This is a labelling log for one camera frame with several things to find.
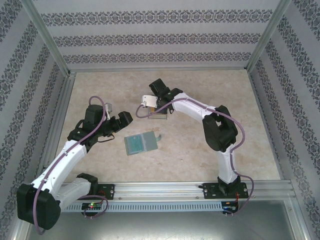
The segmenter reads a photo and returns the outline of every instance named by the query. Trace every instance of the enclosure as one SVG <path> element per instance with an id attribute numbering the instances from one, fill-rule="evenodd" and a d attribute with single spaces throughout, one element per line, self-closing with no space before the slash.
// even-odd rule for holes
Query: enclosure
<path id="1" fill-rule="evenodd" d="M 94 95 L 133 121 L 94 145 L 65 182 L 91 174 L 114 184 L 114 200 L 92 222 L 75 201 L 44 238 L 319 239 L 319 4 L 1 0 L 0 239 L 42 238 L 18 219 L 17 189 L 52 163 Z M 236 169 L 255 189 L 234 218 L 198 188 L 219 174 L 202 124 L 178 111 L 135 116 L 156 79 L 226 106 L 243 125 Z M 149 131 L 161 135 L 157 150 L 127 155 L 124 138 Z"/>

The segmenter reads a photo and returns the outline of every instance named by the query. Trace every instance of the patterned wallpaper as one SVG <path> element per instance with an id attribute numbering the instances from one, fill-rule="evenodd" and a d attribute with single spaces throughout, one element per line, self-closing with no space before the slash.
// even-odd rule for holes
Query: patterned wallpaper
<path id="1" fill-rule="evenodd" d="M 0 240 L 39 168 L 64 77 L 19 0 L 0 0 Z"/>
<path id="2" fill-rule="evenodd" d="M 35 0 L 68 67 L 244 67 L 279 0 Z"/>
<path id="3" fill-rule="evenodd" d="M 320 2 L 294 0 L 250 73 L 286 179 L 320 239 Z"/>

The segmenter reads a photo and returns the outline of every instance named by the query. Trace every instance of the robotic arm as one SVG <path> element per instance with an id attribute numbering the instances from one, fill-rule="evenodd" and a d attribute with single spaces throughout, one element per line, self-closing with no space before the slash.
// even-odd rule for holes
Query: robotic arm
<path id="1" fill-rule="evenodd" d="M 170 90 L 160 78 L 151 83 L 149 87 L 154 96 L 142 96 L 141 104 L 144 107 L 161 108 L 173 101 L 172 104 L 167 106 L 170 113 L 173 113 L 173 111 L 176 110 L 178 112 L 185 113 L 202 123 L 207 144 L 217 152 L 219 163 L 219 190 L 225 196 L 234 196 L 234 190 L 238 187 L 241 179 L 232 169 L 230 151 L 236 142 L 238 130 L 235 123 L 230 119 L 207 110 L 213 109 L 217 112 L 230 116 L 228 109 L 223 105 L 219 107 L 205 105 L 189 97 L 178 88 Z"/>
<path id="2" fill-rule="evenodd" d="M 61 186 L 75 165 L 89 152 L 92 146 L 98 142 L 99 137 L 111 137 L 113 133 L 120 131 L 133 121 L 129 112 L 122 111 L 118 115 L 118 119 L 116 119 L 115 116 L 110 117 L 109 111 L 107 111 L 105 115 L 101 105 L 92 104 L 88 106 L 85 112 L 85 118 L 80 120 L 75 129 L 70 132 L 67 137 L 68 141 L 50 166 L 31 184 L 22 184 L 18 188 L 16 195 L 19 219 L 34 224 L 33 203 L 35 194 L 41 182 L 44 180 L 46 173 L 55 165 L 59 157 L 62 156 L 67 149 L 92 132 L 92 130 L 98 126 L 101 119 L 104 118 L 105 121 L 93 135 L 76 145 L 57 163 L 42 186 L 36 204 L 36 215 L 39 227 L 45 230 L 51 229 L 58 221 L 61 210 L 82 196 L 88 194 L 97 195 L 98 179 L 89 174 L 81 173 L 72 183 L 64 187 Z"/>

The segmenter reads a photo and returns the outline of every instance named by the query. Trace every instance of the beige floor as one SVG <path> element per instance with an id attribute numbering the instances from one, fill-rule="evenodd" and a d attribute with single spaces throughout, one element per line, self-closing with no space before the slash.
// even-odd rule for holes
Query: beige floor
<path id="1" fill-rule="evenodd" d="M 76 75 L 58 147 L 85 116 L 88 99 L 98 95 L 111 103 L 113 112 L 130 112 L 133 122 L 115 134 L 115 140 L 97 143 L 72 170 L 67 181 L 85 172 L 100 182 L 215 181 L 216 153 L 206 144 L 203 126 L 181 112 L 168 120 L 137 119 L 141 95 L 161 78 L 171 89 L 179 88 L 194 99 L 218 107 L 225 105 L 243 124 L 246 142 L 235 153 L 240 173 L 255 180 L 277 180 L 278 170 L 245 70 L 97 72 Z M 155 131 L 162 135 L 158 149 L 127 156 L 124 137 Z"/>

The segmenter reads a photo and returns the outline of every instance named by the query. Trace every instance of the wall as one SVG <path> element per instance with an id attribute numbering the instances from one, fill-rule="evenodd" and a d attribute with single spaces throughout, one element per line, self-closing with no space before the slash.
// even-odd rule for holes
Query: wall
<path id="1" fill-rule="evenodd" d="M 320 0 L 294 0 L 250 73 L 277 159 L 320 238 Z"/>
<path id="2" fill-rule="evenodd" d="M 72 70 L 244 67 L 279 0 L 35 0 Z"/>
<path id="3" fill-rule="evenodd" d="M 0 0 L 0 240 L 38 170 L 64 77 L 18 0 Z"/>

